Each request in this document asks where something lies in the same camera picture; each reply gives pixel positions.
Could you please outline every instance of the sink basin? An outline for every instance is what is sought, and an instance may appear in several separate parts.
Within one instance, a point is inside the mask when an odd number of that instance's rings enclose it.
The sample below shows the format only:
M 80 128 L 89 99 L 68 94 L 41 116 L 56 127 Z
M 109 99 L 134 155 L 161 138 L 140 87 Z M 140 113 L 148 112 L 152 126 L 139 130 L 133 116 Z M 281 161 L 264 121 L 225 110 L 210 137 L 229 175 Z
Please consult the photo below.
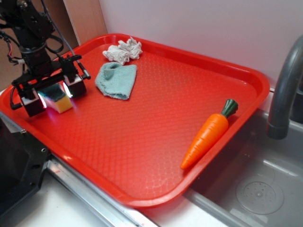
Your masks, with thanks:
M 256 111 L 185 195 L 229 226 L 303 224 L 303 127 L 273 140 L 266 120 Z

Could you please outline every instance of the plastic tray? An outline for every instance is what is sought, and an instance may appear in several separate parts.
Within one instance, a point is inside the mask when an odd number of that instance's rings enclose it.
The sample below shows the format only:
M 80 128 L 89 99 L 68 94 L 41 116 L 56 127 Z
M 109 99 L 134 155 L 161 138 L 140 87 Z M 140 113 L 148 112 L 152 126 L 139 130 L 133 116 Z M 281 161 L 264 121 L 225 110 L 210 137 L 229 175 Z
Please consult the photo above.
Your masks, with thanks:
M 132 207 L 149 207 L 181 195 L 269 93 L 266 77 L 252 69 L 134 37 L 142 43 L 136 81 L 128 100 L 112 99 L 95 87 L 108 60 L 102 51 L 128 35 L 97 37 L 75 49 L 91 73 L 87 93 L 62 114 L 48 108 L 28 117 L 9 107 L 11 87 L 0 110 L 28 130 L 76 171 Z M 204 121 L 232 98 L 239 110 L 221 139 L 190 169 L 182 159 Z

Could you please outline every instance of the blue towel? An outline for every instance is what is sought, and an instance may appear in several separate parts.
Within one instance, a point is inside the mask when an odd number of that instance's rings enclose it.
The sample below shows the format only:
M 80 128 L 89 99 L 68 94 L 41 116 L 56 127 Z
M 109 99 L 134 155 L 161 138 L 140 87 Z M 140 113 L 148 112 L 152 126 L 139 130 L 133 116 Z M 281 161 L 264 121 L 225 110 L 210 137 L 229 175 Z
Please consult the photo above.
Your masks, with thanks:
M 106 63 L 101 67 L 95 84 L 105 96 L 127 100 L 134 86 L 136 71 L 135 65 Z

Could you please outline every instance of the red wire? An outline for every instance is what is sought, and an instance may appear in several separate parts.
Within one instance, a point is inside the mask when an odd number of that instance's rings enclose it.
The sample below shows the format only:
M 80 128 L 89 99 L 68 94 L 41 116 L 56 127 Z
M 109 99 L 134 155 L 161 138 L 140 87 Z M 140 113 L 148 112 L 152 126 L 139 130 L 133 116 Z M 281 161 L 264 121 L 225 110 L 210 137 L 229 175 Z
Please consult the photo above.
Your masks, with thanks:
M 11 43 L 9 43 L 9 57 L 13 57 L 12 55 L 11 55 L 11 53 L 13 52 L 13 48 L 12 48 L 12 46 L 11 46 Z

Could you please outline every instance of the white cloth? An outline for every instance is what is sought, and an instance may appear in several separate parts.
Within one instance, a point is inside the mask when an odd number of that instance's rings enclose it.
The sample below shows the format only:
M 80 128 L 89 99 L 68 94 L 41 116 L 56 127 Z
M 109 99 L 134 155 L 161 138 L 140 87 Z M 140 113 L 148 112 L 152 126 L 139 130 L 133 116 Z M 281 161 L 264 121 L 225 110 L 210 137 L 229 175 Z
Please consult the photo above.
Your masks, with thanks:
M 119 45 L 111 45 L 107 51 L 103 51 L 103 55 L 110 61 L 116 61 L 121 65 L 129 62 L 129 59 L 139 59 L 139 54 L 142 53 L 140 42 L 137 42 L 132 37 L 127 42 L 118 41 Z

